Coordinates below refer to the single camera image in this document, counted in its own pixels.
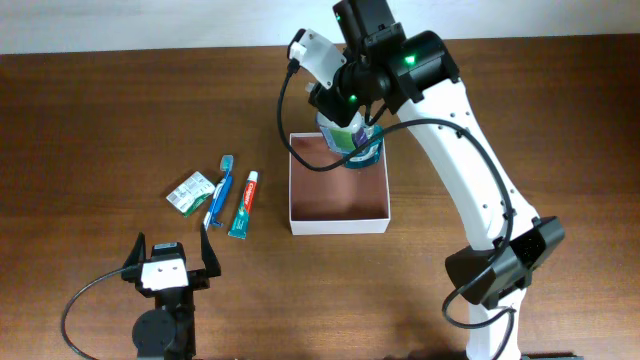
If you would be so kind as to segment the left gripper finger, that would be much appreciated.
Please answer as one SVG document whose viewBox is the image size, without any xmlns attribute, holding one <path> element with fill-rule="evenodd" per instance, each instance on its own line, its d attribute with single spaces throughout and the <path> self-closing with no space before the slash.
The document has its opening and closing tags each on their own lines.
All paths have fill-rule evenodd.
<svg viewBox="0 0 640 360">
<path fill-rule="evenodd" d="M 136 266 L 146 259 L 146 241 L 145 235 L 140 232 L 136 238 L 134 246 L 130 251 L 128 257 L 126 258 L 123 267 L 128 268 L 131 266 Z"/>
<path fill-rule="evenodd" d="M 219 260 L 211 246 L 208 238 L 207 229 L 204 224 L 200 225 L 200 245 L 201 258 L 205 266 L 206 274 L 209 278 L 221 275 L 221 266 Z"/>
</svg>

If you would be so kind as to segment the Colgate toothpaste tube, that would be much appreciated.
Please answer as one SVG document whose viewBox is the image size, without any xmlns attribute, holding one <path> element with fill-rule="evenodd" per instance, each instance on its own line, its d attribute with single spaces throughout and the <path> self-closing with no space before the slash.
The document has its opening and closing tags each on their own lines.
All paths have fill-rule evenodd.
<svg viewBox="0 0 640 360">
<path fill-rule="evenodd" d="M 249 176 L 247 178 L 242 194 L 242 200 L 237 209 L 233 224 L 228 232 L 228 235 L 231 237 L 245 239 L 247 236 L 250 213 L 258 179 L 259 174 L 257 171 L 249 172 Z"/>
</svg>

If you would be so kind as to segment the clear hand soap pump bottle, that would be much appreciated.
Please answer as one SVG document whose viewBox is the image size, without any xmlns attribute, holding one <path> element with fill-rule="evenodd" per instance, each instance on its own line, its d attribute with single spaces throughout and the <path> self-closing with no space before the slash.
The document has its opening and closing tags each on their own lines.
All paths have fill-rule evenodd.
<svg viewBox="0 0 640 360">
<path fill-rule="evenodd" d="M 347 155 L 374 135 L 374 127 L 365 124 L 364 117 L 357 112 L 346 127 L 340 127 L 320 112 L 315 121 L 329 149 Z"/>
</svg>

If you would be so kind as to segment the green white floss packet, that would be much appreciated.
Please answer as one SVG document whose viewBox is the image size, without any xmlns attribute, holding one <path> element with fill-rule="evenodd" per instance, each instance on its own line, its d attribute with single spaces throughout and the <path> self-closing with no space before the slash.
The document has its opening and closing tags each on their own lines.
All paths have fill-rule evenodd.
<svg viewBox="0 0 640 360">
<path fill-rule="evenodd" d="M 199 171 L 195 171 L 167 196 L 166 200 L 183 216 L 189 217 L 209 196 L 216 186 Z"/>
</svg>

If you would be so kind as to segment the teal mouthwash bottle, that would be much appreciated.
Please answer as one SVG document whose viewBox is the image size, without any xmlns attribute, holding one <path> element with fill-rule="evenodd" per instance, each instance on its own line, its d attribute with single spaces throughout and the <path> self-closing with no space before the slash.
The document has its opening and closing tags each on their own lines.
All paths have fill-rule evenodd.
<svg viewBox="0 0 640 360">
<path fill-rule="evenodd" d="M 355 134 L 351 135 L 354 147 L 358 148 L 381 131 L 382 127 L 379 125 L 361 127 Z M 381 142 L 381 139 L 371 142 L 366 149 L 349 159 L 344 166 L 350 169 L 358 169 L 376 164 L 380 157 Z"/>
</svg>

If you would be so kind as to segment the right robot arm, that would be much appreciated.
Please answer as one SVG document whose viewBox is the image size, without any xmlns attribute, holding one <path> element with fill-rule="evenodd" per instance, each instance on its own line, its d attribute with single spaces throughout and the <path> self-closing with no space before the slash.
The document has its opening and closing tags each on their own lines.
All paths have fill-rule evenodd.
<svg viewBox="0 0 640 360">
<path fill-rule="evenodd" d="M 432 162 L 464 226 L 467 246 L 446 259 L 453 298 L 469 306 L 470 359 L 518 359 L 518 316 L 536 269 L 563 240 L 517 190 L 484 136 L 459 69 L 431 31 L 407 36 L 384 1 L 341 1 L 344 50 L 303 35 L 290 54 L 316 78 L 309 100 L 324 125 L 353 131 L 354 152 L 379 137 L 361 107 L 381 101 Z"/>
</svg>

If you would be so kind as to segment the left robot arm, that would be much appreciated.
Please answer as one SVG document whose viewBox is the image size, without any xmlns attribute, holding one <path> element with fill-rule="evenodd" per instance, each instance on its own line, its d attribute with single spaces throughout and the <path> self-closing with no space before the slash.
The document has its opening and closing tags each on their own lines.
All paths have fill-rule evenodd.
<svg viewBox="0 0 640 360">
<path fill-rule="evenodd" d="M 192 359 L 196 355 L 194 293 L 209 288 L 210 280 L 221 275 L 204 225 L 200 227 L 200 248 L 204 267 L 189 270 L 181 243 L 157 244 L 147 255 L 145 235 L 138 235 L 121 275 L 142 296 L 154 300 L 154 308 L 140 315 L 132 328 L 138 359 Z"/>
</svg>

